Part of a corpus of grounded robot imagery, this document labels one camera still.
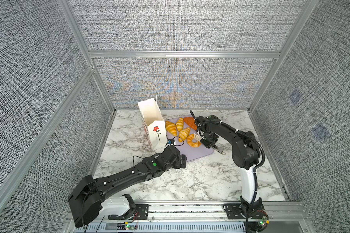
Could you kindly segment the white steel food tongs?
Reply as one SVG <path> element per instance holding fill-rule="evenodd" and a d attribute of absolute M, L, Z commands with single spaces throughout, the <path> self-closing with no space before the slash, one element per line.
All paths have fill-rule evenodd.
<path fill-rule="evenodd" d="M 201 141 L 201 139 L 202 139 L 202 137 L 198 134 L 198 133 L 194 133 L 193 134 L 194 135 L 194 138 L 195 138 L 195 140 L 197 140 L 197 141 Z M 225 155 L 226 153 L 224 152 L 224 151 L 222 151 L 222 150 L 220 150 L 217 146 L 212 146 L 212 148 L 214 149 L 214 150 L 216 150 L 218 153 L 220 153 L 220 154 L 222 154 L 222 155 Z"/>

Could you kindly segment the orange triangular pastry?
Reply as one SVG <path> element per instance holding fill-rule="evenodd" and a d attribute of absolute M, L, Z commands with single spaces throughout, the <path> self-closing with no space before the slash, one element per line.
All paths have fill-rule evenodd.
<path fill-rule="evenodd" d="M 192 128 L 195 131 L 197 130 L 197 125 L 195 124 L 195 120 L 193 117 L 188 116 L 185 117 L 183 120 L 190 128 Z"/>

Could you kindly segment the ring shaped braided bread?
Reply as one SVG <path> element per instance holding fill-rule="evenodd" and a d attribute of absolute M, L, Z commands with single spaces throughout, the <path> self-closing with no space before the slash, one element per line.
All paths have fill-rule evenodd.
<path fill-rule="evenodd" d="M 187 137 L 187 144 L 193 148 L 198 148 L 201 146 L 201 142 L 197 140 L 194 134 L 191 134 Z"/>

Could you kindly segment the golden croissant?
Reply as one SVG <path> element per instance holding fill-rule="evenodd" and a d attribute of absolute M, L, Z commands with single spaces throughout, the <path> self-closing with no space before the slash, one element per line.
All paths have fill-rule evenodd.
<path fill-rule="evenodd" d="M 184 142 L 187 139 L 187 137 L 189 136 L 190 130 L 191 130 L 190 127 L 183 128 L 178 134 L 178 137 L 179 137 L 178 141 L 179 142 Z"/>

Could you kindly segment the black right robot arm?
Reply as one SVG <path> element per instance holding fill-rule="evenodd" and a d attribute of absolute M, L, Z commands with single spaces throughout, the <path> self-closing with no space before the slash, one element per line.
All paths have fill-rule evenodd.
<path fill-rule="evenodd" d="M 225 139 L 232 146 L 232 160 L 241 169 L 242 209 L 252 213 L 262 208 L 262 199 L 258 195 L 257 168 L 265 162 L 262 146 L 254 133 L 243 132 L 224 123 L 215 115 L 195 117 L 196 132 L 201 136 L 201 144 L 217 149 L 218 138 Z"/>

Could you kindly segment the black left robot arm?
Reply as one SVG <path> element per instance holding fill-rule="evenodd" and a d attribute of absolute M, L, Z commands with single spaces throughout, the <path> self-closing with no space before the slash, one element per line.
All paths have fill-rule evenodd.
<path fill-rule="evenodd" d="M 175 146 L 161 153 L 145 157 L 138 164 L 122 172 L 94 179 L 85 176 L 71 192 L 68 202 L 75 226 L 84 227 L 95 220 L 112 195 L 138 183 L 160 177 L 170 169 L 186 168 L 187 157 Z"/>

